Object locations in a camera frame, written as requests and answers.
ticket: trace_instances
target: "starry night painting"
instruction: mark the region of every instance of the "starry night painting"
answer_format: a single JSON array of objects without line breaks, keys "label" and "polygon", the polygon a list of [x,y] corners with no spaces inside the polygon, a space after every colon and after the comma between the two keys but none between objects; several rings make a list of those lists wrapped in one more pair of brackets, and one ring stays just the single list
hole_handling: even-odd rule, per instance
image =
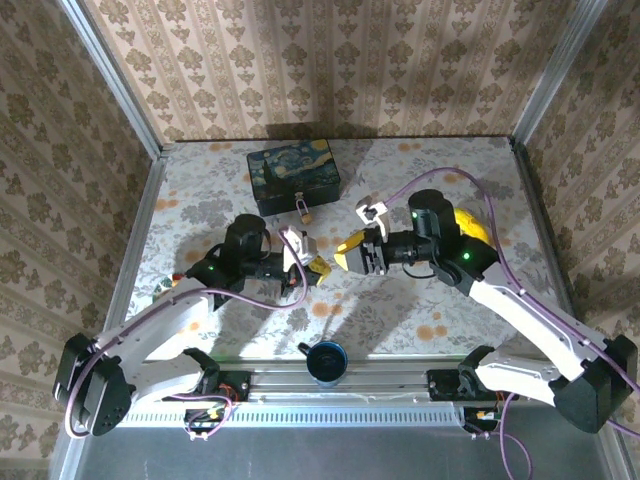
[{"label": "starry night painting", "polygon": [[340,175],[326,140],[313,140],[247,155],[256,200],[337,185]]}]

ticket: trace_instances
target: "metal frame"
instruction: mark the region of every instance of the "metal frame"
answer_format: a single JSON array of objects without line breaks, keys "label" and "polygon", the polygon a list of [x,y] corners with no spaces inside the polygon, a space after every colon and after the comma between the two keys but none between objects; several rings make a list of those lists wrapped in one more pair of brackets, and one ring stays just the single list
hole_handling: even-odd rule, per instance
[{"label": "metal frame", "polygon": [[[522,185],[525,191],[529,208],[533,217],[533,223],[540,239],[542,253],[549,266],[549,277],[553,289],[558,298],[558,305],[565,312],[575,317],[571,292],[569,290],[569,279],[562,272],[558,263],[557,246],[551,232],[551,221],[546,213],[546,208],[542,204],[542,194],[539,185],[535,181],[535,174],[532,170],[527,148],[522,142],[511,138],[511,148],[515,155],[516,165],[520,173]],[[606,426],[599,433],[598,437],[602,445],[607,464],[612,473],[612,478],[620,480],[638,480],[638,476],[633,466],[633,462],[627,449],[627,444],[620,432]]]},{"label": "metal frame", "polygon": [[571,294],[567,289],[569,284],[568,279],[562,273],[560,264],[558,263],[557,248],[553,240],[551,232],[551,221],[546,213],[546,208],[542,203],[542,195],[534,181],[534,173],[531,169],[531,163],[529,161],[529,155],[527,149],[521,142],[511,139],[511,150],[515,155],[516,167],[522,180],[522,187],[524,189],[529,209],[531,210],[531,216],[533,217],[533,224],[536,227],[538,238],[540,239],[540,247],[542,248],[542,254],[547,260],[549,267],[549,277],[551,284],[556,292],[558,298],[558,305],[565,312],[575,317],[575,311],[573,309],[573,303],[571,300]]},{"label": "metal frame", "polygon": [[[124,255],[120,274],[111,297],[111,303],[107,312],[104,330],[119,325],[125,318],[129,308],[129,301],[133,293],[136,273],[140,266],[147,232],[153,217],[153,208],[160,191],[160,185],[164,181],[166,156],[169,151],[163,152],[157,161],[151,164],[149,176],[142,193],[142,199],[136,214],[136,219],[131,229],[129,243]],[[58,437],[54,454],[49,466],[49,478],[73,479],[78,470],[80,458],[84,448],[84,440],[71,439],[62,434]]]},{"label": "metal frame", "polygon": [[551,104],[608,0],[582,0],[547,63],[533,95],[518,120],[513,137],[526,144]]},{"label": "metal frame", "polygon": [[[129,414],[119,428],[184,428],[184,405],[164,403],[162,413]],[[190,405],[211,408],[211,403]],[[339,428],[339,427],[456,427],[464,420],[463,407],[273,407],[240,404],[224,428]]]},{"label": "metal frame", "polygon": [[[169,152],[162,149],[159,139],[147,121],[124,75],[117,67],[117,63],[109,52],[104,39],[99,33],[99,29],[91,19],[91,15],[88,14],[82,0],[60,0],[60,4],[80,35],[91,58],[104,76],[118,104],[131,122],[140,141],[153,159],[107,314],[104,328],[110,329],[120,323],[126,316],[136,272],[153,215],[153,207],[164,178]],[[554,290],[561,308],[572,315],[571,298],[556,260],[548,218],[544,214],[544,207],[539,203],[539,196],[536,195],[524,144],[530,139],[549,107],[553,96],[567,75],[577,53],[584,45],[606,4],[607,0],[582,0],[578,3],[569,25],[563,33],[540,78],[538,86],[513,132],[515,139],[513,150],[516,165],[533,214],[543,254],[549,265]],[[322,405],[323,412],[333,409],[334,413],[345,413],[344,409],[349,408],[350,412],[358,411],[363,415],[366,414],[365,409],[370,411],[371,407],[375,406],[379,413],[398,413],[401,415],[407,411],[426,414],[435,411],[434,408],[442,408],[428,404],[429,398],[424,388],[422,373],[428,368],[434,368],[435,365],[438,365],[438,368],[450,368],[453,365],[457,365],[459,361],[460,358],[457,357],[440,359],[414,357],[405,360],[379,359],[361,363],[353,362],[350,366],[349,375],[341,384],[332,389],[331,393],[326,392],[310,381],[303,362],[278,362],[276,364],[240,362],[233,365],[225,364],[223,368],[251,369],[257,372],[253,379],[254,384],[250,402],[246,407],[247,415],[257,414],[256,408],[259,408],[263,414],[276,414],[277,412],[301,413],[300,408],[304,408],[301,407],[302,405],[306,405],[306,408],[313,408],[309,407],[309,405],[316,405],[315,408],[320,408],[319,405]],[[403,385],[404,388],[402,389],[402,394],[398,395],[398,387],[400,385]],[[449,411],[456,412],[457,407],[450,406],[446,408]],[[134,426],[136,422],[138,424],[147,422],[145,426],[150,426],[148,422],[152,418],[154,422],[158,422],[157,417],[150,417],[149,415],[150,413],[145,413],[141,417],[135,417],[135,419],[131,417],[130,421],[124,422],[122,426]],[[256,422],[253,418],[247,417],[246,421],[255,424]],[[260,422],[263,425],[268,423],[265,423],[262,417]],[[234,426],[234,421],[230,422],[229,426]],[[367,426],[367,423],[360,423],[359,426]],[[600,432],[599,437],[607,463],[611,469],[612,478],[625,480],[636,478],[633,474],[626,447],[621,442],[620,434],[607,427]],[[51,478],[75,478],[84,450],[83,446],[83,440],[71,440],[66,435],[61,435],[56,443],[55,454],[52,457],[50,466]]]},{"label": "metal frame", "polygon": [[109,48],[106,46],[86,6],[82,0],[59,0],[59,3],[76,29],[82,43],[84,43],[87,48],[92,60],[100,70],[100,73],[102,73],[118,105],[120,105],[120,108],[122,108],[124,114],[129,119],[131,126],[149,153],[152,161],[155,162],[160,157],[162,151],[160,140],[148,122],[124,75],[117,66],[117,62],[113,59]]}]

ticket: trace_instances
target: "yellow object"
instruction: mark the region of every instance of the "yellow object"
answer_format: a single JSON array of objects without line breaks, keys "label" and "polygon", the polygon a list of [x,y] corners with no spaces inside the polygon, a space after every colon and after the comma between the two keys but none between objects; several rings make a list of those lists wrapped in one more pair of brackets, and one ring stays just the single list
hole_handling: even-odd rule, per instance
[{"label": "yellow object", "polygon": [[326,140],[313,140],[311,142],[311,148],[314,150],[326,150],[329,148],[329,143]]},{"label": "yellow object", "polygon": [[309,264],[309,268],[312,272],[320,274],[320,278],[318,279],[318,283],[316,283],[316,286],[324,282],[331,273],[331,267],[329,266],[327,261],[320,255],[313,259],[313,261]]},{"label": "yellow object", "polygon": [[487,245],[491,245],[487,229],[484,228],[473,215],[461,208],[454,209],[454,215],[456,217],[456,223],[460,226],[462,233],[466,233],[470,237],[477,238]]},{"label": "yellow object", "polygon": [[477,412],[476,418],[478,420],[498,420],[500,417],[496,418],[494,412]]},{"label": "yellow object", "polygon": [[342,267],[343,270],[347,272],[349,271],[349,266],[347,265],[347,257],[345,256],[345,254],[348,251],[359,246],[363,240],[364,240],[364,231],[360,230],[354,233],[353,235],[351,235],[349,238],[347,238],[343,243],[338,245],[338,248],[336,249],[336,253],[334,253],[333,255],[333,259],[336,261],[338,265]]},{"label": "yellow object", "polygon": [[218,415],[218,408],[210,408],[207,410],[207,414],[211,420],[218,420],[220,415]]}]

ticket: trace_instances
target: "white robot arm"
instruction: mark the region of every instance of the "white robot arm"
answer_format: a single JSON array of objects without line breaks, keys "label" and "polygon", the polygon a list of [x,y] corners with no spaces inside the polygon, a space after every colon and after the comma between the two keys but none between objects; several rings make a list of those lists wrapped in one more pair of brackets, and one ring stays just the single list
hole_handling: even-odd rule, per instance
[{"label": "white robot arm", "polygon": [[[361,217],[361,212],[370,212],[365,224],[387,225],[378,218],[386,215],[386,206],[370,207],[368,202],[364,199],[357,206]],[[496,312],[548,358],[531,360],[500,347],[478,347],[459,365],[459,392],[451,399],[513,392],[553,405],[576,427],[597,432],[631,394],[617,370],[635,380],[636,345],[623,335],[608,340],[546,301],[526,282],[514,284],[496,250],[461,232],[453,206],[441,192],[421,190],[408,203],[412,231],[362,230],[338,247],[336,263],[345,270],[380,275],[394,263],[428,261],[434,277]]]},{"label": "white robot arm", "polygon": [[124,418],[132,404],[176,394],[216,395],[231,389],[237,400],[249,394],[251,372],[221,371],[204,352],[188,348],[173,359],[145,360],[195,320],[207,318],[231,296],[272,310],[238,295],[247,278],[277,280],[281,294],[295,287],[319,285],[331,271],[317,256],[315,241],[290,227],[283,230],[284,253],[261,252],[264,220],[240,215],[227,229],[223,244],[195,263],[174,288],[126,323],[93,339],[77,334],[65,344],[53,388],[67,408],[67,427],[79,421],[92,435],[103,435]]}]

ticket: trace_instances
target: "cable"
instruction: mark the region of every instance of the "cable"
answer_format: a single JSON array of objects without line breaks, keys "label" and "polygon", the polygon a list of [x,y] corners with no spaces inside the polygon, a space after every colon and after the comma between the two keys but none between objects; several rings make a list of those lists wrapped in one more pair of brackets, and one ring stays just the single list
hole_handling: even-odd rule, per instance
[{"label": "cable", "polygon": [[514,440],[519,446],[520,448],[525,452],[525,456],[527,457],[527,465],[529,467],[529,473],[527,475],[527,479],[531,478],[531,475],[533,474],[533,466],[531,464],[531,457],[529,456],[529,452],[527,452],[527,449],[525,448],[524,444],[516,439],[513,435],[509,435],[508,433],[505,432],[505,428],[507,425],[507,410],[509,409],[509,405],[511,405],[511,400],[513,400],[513,397],[515,397],[516,394],[515,393],[510,393],[509,396],[507,397],[507,399],[504,402],[504,407],[502,407],[502,416],[500,417],[500,453],[502,454],[502,464],[504,465],[504,469],[507,471],[507,475],[509,476],[510,480],[515,480],[513,474],[511,473],[511,470],[509,469],[509,462],[507,461],[507,452],[505,449],[505,438],[511,438],[512,440]]},{"label": "cable", "polygon": [[233,387],[227,385],[226,383],[221,383],[220,385],[218,385],[218,387],[220,388],[220,390],[224,390],[227,397],[229,397],[231,400],[236,402],[238,401],[238,392],[236,392]]},{"label": "cable", "polygon": [[614,429],[618,430],[619,432],[622,433],[626,433],[627,435],[631,435],[633,438],[635,438],[636,440],[640,440],[640,433],[638,432],[634,432],[633,430],[620,425],[618,422],[614,422],[613,420],[607,420],[607,423],[609,424],[609,426],[613,427]]},{"label": "cable", "polygon": [[407,275],[407,277],[410,278],[415,278],[416,280],[427,280],[429,278],[434,278],[436,276],[435,273],[432,273],[431,275],[414,275],[413,273],[409,273],[406,269],[406,263],[402,264],[402,271]]},{"label": "cable", "polygon": [[80,375],[78,375],[78,379],[76,380],[73,388],[69,392],[69,399],[67,400],[67,408],[65,409],[65,412],[64,412],[64,426],[65,426],[67,435],[69,435],[71,438],[84,438],[89,435],[88,431],[77,432],[75,430],[75,428],[73,427],[73,419],[72,419],[71,411],[73,410],[73,405],[75,404],[76,398],[78,398],[78,393],[80,392],[80,388],[82,388],[82,385],[84,384],[85,380],[89,376],[89,372],[91,372],[91,370],[96,365],[96,363],[98,363],[100,358],[102,358],[102,356],[105,353],[107,353],[109,349],[113,348],[118,343],[124,341],[124,339],[127,338],[129,335],[131,335],[131,333],[134,332],[138,327],[145,324],[150,319],[154,318],[163,310],[167,309],[170,306],[173,306],[176,302],[179,302],[180,300],[190,296],[201,295],[203,293],[206,293],[210,295],[216,295],[216,294],[225,295],[230,298],[241,300],[250,305],[260,307],[260,308],[265,308],[267,310],[273,310],[273,311],[289,310],[289,309],[296,308],[300,304],[302,304],[302,302],[304,302],[305,298],[307,297],[307,293],[309,291],[309,283],[307,281],[307,275],[304,272],[304,267],[302,266],[302,263],[300,262],[298,255],[296,254],[295,250],[289,243],[289,240],[287,240],[286,237],[284,236],[285,231],[286,229],[284,228],[281,228],[280,230],[278,230],[278,236],[280,237],[280,240],[282,240],[282,243],[284,244],[284,246],[288,248],[291,254],[293,255],[293,260],[296,263],[296,267],[298,267],[298,270],[300,271],[300,275],[302,275],[302,295],[300,296],[300,298],[298,298],[298,300],[296,300],[295,302],[289,305],[270,305],[268,303],[260,302],[258,300],[253,300],[249,297],[245,297],[244,295],[241,295],[239,293],[223,290],[220,288],[196,288],[194,290],[189,290],[187,292],[183,292],[179,295],[176,295],[170,300],[165,300],[164,303],[161,303],[152,311],[146,313],[145,315],[142,315],[137,320],[131,322],[131,325],[128,325],[124,330],[122,330],[122,332],[120,332],[119,335],[109,340],[104,347],[97,348],[95,350],[92,357],[89,359],[89,361],[86,363],[86,365],[80,372]]},{"label": "cable", "polygon": [[504,431],[504,417],[502,421],[500,421],[499,423],[500,423],[500,433],[486,432],[484,430],[481,430],[480,428],[478,428],[472,423],[467,423],[466,425],[473,428],[479,434],[482,434],[482,435],[486,434],[486,435],[500,437],[500,454],[502,456],[502,464],[504,465],[504,468],[507,472],[507,476],[509,477],[509,480],[515,480],[515,477],[511,473],[511,470],[509,469],[509,466],[507,464],[507,456],[505,454],[504,439],[508,438],[509,440],[512,440],[516,445],[518,445],[518,447],[520,447],[520,450],[522,450],[522,453],[524,454],[525,460],[527,461],[527,480],[530,480],[533,477],[533,461],[531,460],[531,454],[529,453],[529,450],[527,450],[527,447],[524,445],[524,443],[522,443],[522,441],[518,437],[510,433],[506,433]]},{"label": "cable", "polygon": [[496,392],[496,403],[493,404],[493,411],[496,413],[500,412],[500,409],[498,408],[500,405],[500,392]]},{"label": "cable", "polygon": [[[640,395],[640,385],[638,385],[638,383],[635,380],[633,380],[631,377],[629,377],[629,375],[627,375],[627,372],[625,372],[620,367],[620,365],[618,365],[609,355],[607,355],[607,353],[604,350],[602,350],[597,345],[594,345],[582,332],[577,330],[573,325],[565,322],[562,318],[560,318],[554,312],[549,310],[544,304],[542,304],[535,297],[531,296],[524,289],[524,287],[522,286],[520,281],[516,278],[515,274],[511,270],[511,267],[507,263],[507,260],[505,258],[504,252],[502,250],[502,245],[500,245],[500,240],[499,240],[499,237],[498,237],[498,229],[497,229],[497,225],[496,225],[496,215],[495,215],[495,211],[494,211],[494,208],[493,208],[493,203],[491,202],[491,197],[489,197],[489,195],[486,192],[486,190],[484,189],[484,187],[480,184],[480,182],[473,175],[471,175],[470,173],[465,172],[464,170],[460,170],[459,168],[455,168],[455,167],[434,168],[432,170],[429,170],[428,172],[425,172],[425,173],[423,173],[421,175],[418,175],[416,178],[414,178],[409,183],[407,183],[404,187],[402,187],[398,192],[396,192],[394,195],[389,197],[387,199],[387,201],[384,202],[386,207],[387,207],[387,209],[389,209],[391,204],[396,202],[402,195],[404,195],[408,190],[413,188],[417,183],[419,183],[423,179],[425,179],[427,177],[430,177],[430,176],[432,176],[432,175],[434,175],[436,173],[442,173],[442,172],[452,172],[452,173],[457,173],[459,175],[462,175],[463,177],[467,178],[471,183],[473,183],[476,186],[476,188],[480,191],[480,193],[482,194],[484,202],[487,205],[487,209],[488,209],[488,213],[489,213],[489,223],[490,223],[490,227],[491,227],[491,235],[493,236],[493,239],[494,239],[494,242],[495,242],[495,246],[496,246],[496,251],[498,252],[498,258],[500,260],[500,262],[499,262],[500,266],[501,266],[502,271],[504,272],[505,276],[507,277],[508,282],[510,284],[513,284],[517,289],[513,293],[518,295],[520,298],[522,298],[523,301],[525,302],[525,304],[527,304],[530,308],[532,308],[533,310],[535,310],[536,312],[538,312],[539,314],[544,316],[547,320],[549,320],[549,322],[551,322],[551,324],[553,324],[560,331],[562,331],[564,333],[568,333],[568,334],[572,335],[573,337],[577,338],[581,345],[588,347],[596,355],[598,355],[605,362],[607,362],[607,364],[618,375],[620,375],[620,377],[627,383],[627,385],[629,385],[631,387],[631,389],[636,394]],[[622,427],[621,425],[617,424],[616,422],[614,422],[612,420],[608,420],[607,423],[609,425],[611,425],[613,428],[615,428],[615,429],[617,429],[617,430],[619,430],[621,432],[628,433],[629,435],[632,435],[633,437],[640,439],[640,433],[633,432],[633,431],[631,431],[629,429],[626,429],[625,427]]]},{"label": "cable", "polygon": [[498,405],[498,413],[501,413],[502,410],[504,409],[504,393],[502,392],[498,392],[500,394],[500,402],[502,403],[502,408],[500,408],[500,405]]},{"label": "cable", "polygon": [[[203,439],[207,440],[212,435],[222,428],[222,426],[227,423],[229,418],[231,418],[231,413],[233,412],[233,403],[231,403],[231,399],[229,397],[225,397],[224,395],[171,395],[171,398],[175,398],[176,400],[223,400],[226,402],[226,408],[224,410],[224,416],[222,420],[216,425],[213,429],[208,432],[203,433]],[[195,439],[193,430],[191,429],[191,425],[195,422],[200,416],[202,416],[202,412],[206,412],[206,410],[198,410],[195,414],[193,414],[189,419],[187,419],[187,433],[191,436],[191,440]]]}]

